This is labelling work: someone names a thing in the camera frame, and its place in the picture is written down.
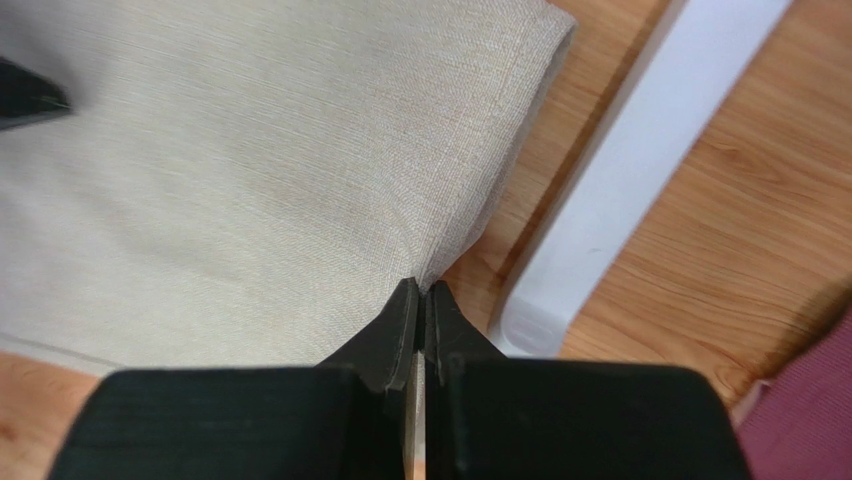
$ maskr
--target wooden floor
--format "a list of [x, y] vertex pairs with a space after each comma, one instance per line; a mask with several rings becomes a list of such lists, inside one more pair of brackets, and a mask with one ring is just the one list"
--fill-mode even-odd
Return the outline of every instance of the wooden floor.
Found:
[[[447, 273], [479, 327], [665, 7], [580, 22], [483, 238]], [[852, 2], [796, 0], [565, 338], [565, 358], [698, 369], [729, 403], [852, 288]], [[42, 478], [96, 380], [0, 354], [0, 479]]]

